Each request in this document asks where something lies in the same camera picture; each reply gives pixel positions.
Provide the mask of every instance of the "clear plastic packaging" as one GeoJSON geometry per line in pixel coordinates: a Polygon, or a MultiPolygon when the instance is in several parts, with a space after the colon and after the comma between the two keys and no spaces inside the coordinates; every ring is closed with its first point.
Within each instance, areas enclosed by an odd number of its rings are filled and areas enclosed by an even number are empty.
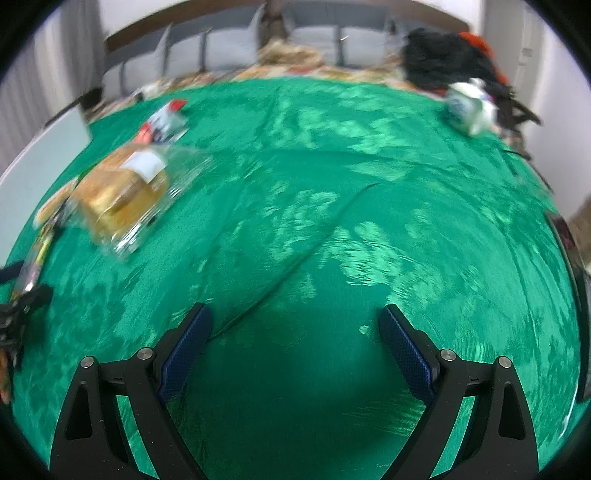
{"type": "Polygon", "coordinates": [[[68,202],[93,240],[124,260],[211,166],[210,156],[192,147],[128,143],[96,165],[68,202]]]}

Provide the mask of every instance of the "patterned cloth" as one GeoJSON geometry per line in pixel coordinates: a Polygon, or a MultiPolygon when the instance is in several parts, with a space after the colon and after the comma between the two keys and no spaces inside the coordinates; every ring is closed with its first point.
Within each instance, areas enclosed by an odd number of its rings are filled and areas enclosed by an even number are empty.
{"type": "MultiPolygon", "coordinates": [[[[91,124],[94,140],[48,195],[173,96],[91,124]]],[[[41,457],[80,358],[127,358],[203,301],[213,335],[168,409],[208,477],[380,478],[423,411],[376,327],[396,303],[439,348],[513,360],[547,463],[583,412],[579,334],[543,216],[553,206],[521,159],[490,133],[451,129],[442,103],[381,85],[250,80],[183,97],[191,128],[179,143],[207,148],[216,167],[127,263],[74,227],[47,261],[54,298],[14,378],[16,421],[41,457]]],[[[33,238],[28,225],[12,259],[33,238]]],[[[470,405],[436,472],[452,464],[470,405]]]]}

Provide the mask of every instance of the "colorful plastic wrapper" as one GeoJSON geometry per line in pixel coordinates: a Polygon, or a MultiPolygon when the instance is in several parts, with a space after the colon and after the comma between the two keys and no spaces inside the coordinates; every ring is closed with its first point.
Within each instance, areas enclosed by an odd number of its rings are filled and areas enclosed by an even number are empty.
{"type": "Polygon", "coordinates": [[[68,202],[95,243],[124,260],[210,168],[210,156],[193,147],[128,143],[84,176],[68,202]]]}

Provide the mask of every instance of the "silver bolt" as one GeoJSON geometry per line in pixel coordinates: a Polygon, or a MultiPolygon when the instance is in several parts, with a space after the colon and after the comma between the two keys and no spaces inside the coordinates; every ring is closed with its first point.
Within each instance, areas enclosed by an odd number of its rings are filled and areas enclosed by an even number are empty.
{"type": "Polygon", "coordinates": [[[510,368],[512,363],[511,360],[509,360],[507,357],[505,356],[500,356],[499,357],[499,364],[503,367],[503,368],[510,368]]]}
{"type": "Polygon", "coordinates": [[[140,348],[138,351],[138,358],[140,360],[147,360],[148,358],[152,357],[152,349],[145,346],[144,348],[140,348]]]}
{"type": "Polygon", "coordinates": [[[456,359],[457,355],[453,350],[449,348],[444,348],[441,350],[441,358],[447,360],[448,362],[453,362],[456,359]]]}
{"type": "Polygon", "coordinates": [[[93,363],[95,363],[95,359],[91,356],[86,356],[82,360],[80,360],[80,366],[82,368],[91,367],[93,363]]]}

